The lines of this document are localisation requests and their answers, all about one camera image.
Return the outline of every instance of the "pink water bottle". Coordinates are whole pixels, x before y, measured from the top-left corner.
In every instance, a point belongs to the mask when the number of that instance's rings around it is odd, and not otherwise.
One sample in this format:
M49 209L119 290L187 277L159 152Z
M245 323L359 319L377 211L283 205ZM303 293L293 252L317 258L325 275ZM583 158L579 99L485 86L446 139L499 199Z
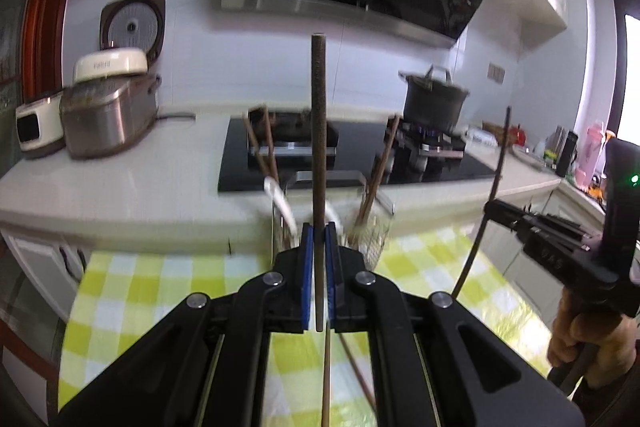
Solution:
M578 188L587 188L596 169L596 163L604 145L604 124L596 120L587 130L584 144L578 154L578 166L575 169L575 184Z

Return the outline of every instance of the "silver screw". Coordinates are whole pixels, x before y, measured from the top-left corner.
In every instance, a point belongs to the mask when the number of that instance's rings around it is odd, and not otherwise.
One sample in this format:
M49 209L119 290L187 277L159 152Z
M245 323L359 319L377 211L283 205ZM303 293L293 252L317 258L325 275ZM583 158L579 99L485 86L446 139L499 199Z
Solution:
M279 272L267 272L262 276L262 281L267 286L277 286L278 284L281 284L283 280L284 278Z
M371 286L376 281L376 276L371 272L362 271L356 273L356 281L363 286Z
M207 303L207 296L204 293L192 293L187 297L187 306L189 308L199 309Z
M431 300L438 308L448 308L453 304L451 295L446 292L436 292L431 296Z

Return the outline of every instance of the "human hand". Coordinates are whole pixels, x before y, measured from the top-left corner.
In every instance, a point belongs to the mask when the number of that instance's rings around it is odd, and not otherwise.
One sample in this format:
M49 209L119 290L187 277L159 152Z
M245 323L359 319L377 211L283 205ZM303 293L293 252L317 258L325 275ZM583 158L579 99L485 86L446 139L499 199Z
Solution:
M553 336L546 354L554 367L573 362L579 343L600 346L596 360L584 378L598 389L625 375L636 361L636 321L614 312L598 311L575 315L571 293L562 290Z

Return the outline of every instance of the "wire mesh basket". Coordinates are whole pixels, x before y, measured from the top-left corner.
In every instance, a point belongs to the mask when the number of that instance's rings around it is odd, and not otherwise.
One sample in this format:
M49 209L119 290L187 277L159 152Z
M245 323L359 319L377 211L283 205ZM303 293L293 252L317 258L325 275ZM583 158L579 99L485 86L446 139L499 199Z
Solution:
M338 242L343 247L359 250L364 257L367 269L374 269L385 248L386 238L396 211L395 204L387 196L378 192L369 219L356 229L358 210L366 197L367 179L357 171L329 171L326 179L326 200L331 204L342 224L342 230L338 230ZM273 205L272 262L278 252L299 245L302 223L313 222L311 180L310 171L300 171L284 187L285 196L299 225L298 237L290 236L282 214Z

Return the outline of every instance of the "table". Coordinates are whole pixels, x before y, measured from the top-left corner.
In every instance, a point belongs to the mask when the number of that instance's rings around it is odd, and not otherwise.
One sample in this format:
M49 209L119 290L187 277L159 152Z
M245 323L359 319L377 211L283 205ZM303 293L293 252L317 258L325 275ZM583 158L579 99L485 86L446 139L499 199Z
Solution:
M376 272L408 293L451 291L471 241L457 227L389 240ZM212 298L238 290L269 269L266 256L153 255L97 252L79 286L66 327L59 406L75 396L186 295ZM460 301L541 373L550 333L490 261L479 253ZM371 382L366 335L347 335ZM266 377L263 427L317 427L322 404L324 333L274 334ZM332 338L332 426L373 426L374 415L336 335Z

